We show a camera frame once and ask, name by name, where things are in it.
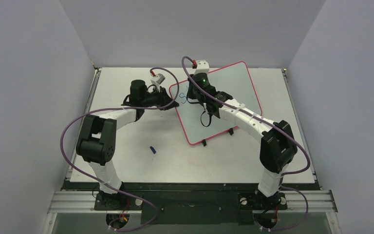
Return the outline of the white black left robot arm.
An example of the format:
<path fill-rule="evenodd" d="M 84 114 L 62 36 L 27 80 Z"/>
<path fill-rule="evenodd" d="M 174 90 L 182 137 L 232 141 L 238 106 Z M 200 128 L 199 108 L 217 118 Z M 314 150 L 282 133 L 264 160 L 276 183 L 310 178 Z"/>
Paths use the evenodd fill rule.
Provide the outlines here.
<path fill-rule="evenodd" d="M 179 107 L 158 83 L 153 84 L 150 92 L 143 80 L 131 82 L 130 93 L 123 101 L 124 110 L 112 111 L 100 116 L 87 115 L 84 117 L 78 136 L 76 153 L 87 162 L 100 179 L 100 201 L 107 202 L 115 210 L 127 204 L 126 196 L 120 193 L 124 183 L 118 177 L 112 158 L 115 153 L 116 132 L 121 127 L 138 121 L 145 108 L 158 107 L 169 110 Z"/>

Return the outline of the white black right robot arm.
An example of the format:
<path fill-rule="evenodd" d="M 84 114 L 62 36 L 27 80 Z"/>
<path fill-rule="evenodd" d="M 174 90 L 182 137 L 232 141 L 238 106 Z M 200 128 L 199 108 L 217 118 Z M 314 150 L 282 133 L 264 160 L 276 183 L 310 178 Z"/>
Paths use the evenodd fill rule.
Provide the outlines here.
<path fill-rule="evenodd" d="M 260 162 L 264 167 L 262 179 L 255 191 L 259 209 L 283 203 L 279 191 L 283 173 L 298 149 L 288 122 L 274 122 L 249 110 L 231 95 L 217 91 L 206 73 L 189 75 L 188 97 L 203 106 L 209 117 L 223 119 L 238 126 L 260 144 Z"/>

